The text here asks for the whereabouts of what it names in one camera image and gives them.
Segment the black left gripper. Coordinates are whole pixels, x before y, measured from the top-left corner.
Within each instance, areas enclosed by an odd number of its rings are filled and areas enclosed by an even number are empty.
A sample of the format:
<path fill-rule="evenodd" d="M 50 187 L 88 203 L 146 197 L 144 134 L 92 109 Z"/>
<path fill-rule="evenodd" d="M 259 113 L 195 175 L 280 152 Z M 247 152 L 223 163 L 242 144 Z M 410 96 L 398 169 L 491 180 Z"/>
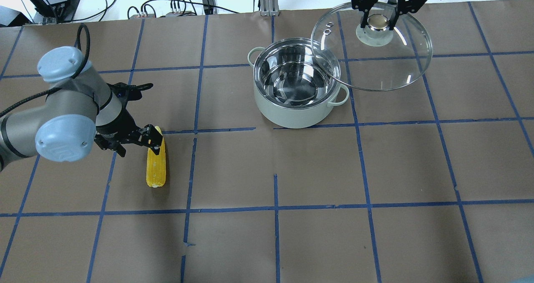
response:
<path fill-rule="evenodd" d="M 121 110 L 111 122 L 97 125 L 96 130 L 94 138 L 96 145 L 100 148 L 109 148 L 120 157 L 126 155 L 126 149 L 122 144 L 145 146 L 156 156 L 160 154 L 163 144 L 163 135 L 154 125 L 138 127 L 127 110 Z"/>

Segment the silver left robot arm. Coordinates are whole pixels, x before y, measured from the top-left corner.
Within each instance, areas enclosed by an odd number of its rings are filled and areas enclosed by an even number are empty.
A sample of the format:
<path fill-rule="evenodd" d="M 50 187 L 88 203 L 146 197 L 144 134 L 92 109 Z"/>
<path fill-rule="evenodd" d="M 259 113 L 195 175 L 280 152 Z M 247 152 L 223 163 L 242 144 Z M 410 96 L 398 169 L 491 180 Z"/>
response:
<path fill-rule="evenodd" d="M 1 112 L 1 169 L 36 155 L 76 162 L 93 144 L 121 157 L 125 144 L 162 153 L 162 133 L 151 124 L 137 126 L 127 110 L 128 102 L 140 100 L 153 84 L 105 82 L 88 58 L 90 45 L 88 27 L 80 24 L 74 46 L 52 49 L 38 62 L 48 89 Z"/>

